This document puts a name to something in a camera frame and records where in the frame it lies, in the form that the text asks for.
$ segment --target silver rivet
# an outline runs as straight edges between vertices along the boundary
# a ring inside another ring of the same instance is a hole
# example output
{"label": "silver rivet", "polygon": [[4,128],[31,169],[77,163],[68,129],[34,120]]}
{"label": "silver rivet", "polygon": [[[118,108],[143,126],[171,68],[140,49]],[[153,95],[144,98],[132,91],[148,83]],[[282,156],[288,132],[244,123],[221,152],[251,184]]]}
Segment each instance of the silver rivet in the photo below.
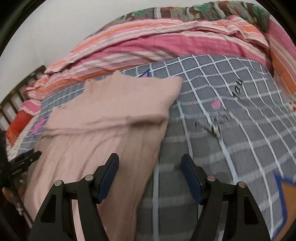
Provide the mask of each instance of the silver rivet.
{"label": "silver rivet", "polygon": [[62,181],[61,181],[61,180],[57,180],[57,181],[54,182],[54,184],[55,184],[56,186],[59,186],[59,185],[62,184]]}
{"label": "silver rivet", "polygon": [[210,181],[210,182],[214,182],[216,180],[216,178],[214,176],[207,176],[207,179]]}
{"label": "silver rivet", "polygon": [[246,184],[245,184],[244,182],[239,182],[239,186],[240,186],[241,188],[245,188],[245,187],[246,187]]}
{"label": "silver rivet", "polygon": [[85,177],[85,180],[90,181],[90,180],[92,180],[93,178],[94,178],[93,175],[87,175],[87,176]]}

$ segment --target bed sheet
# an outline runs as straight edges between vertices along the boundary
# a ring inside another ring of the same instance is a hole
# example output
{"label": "bed sheet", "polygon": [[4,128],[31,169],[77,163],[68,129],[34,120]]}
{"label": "bed sheet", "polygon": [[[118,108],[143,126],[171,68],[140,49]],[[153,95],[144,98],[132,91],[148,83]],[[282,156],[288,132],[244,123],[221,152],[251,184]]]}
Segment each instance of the bed sheet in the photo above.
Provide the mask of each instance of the bed sheet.
{"label": "bed sheet", "polygon": [[[270,73],[250,59],[214,55],[179,57],[122,73],[139,76],[148,69],[154,77],[180,76],[183,85],[170,108],[159,163],[138,208],[136,240],[190,239],[198,208],[180,170],[184,153],[222,182],[245,181],[273,236],[285,223],[285,203],[276,178],[295,178],[296,121]],[[78,96],[83,88],[84,83],[80,83],[44,100],[37,122],[48,117],[53,107]],[[205,130],[208,118],[219,123],[223,138]],[[43,128],[33,136],[31,128],[19,154],[34,147]],[[223,233],[223,217],[218,240]]]}

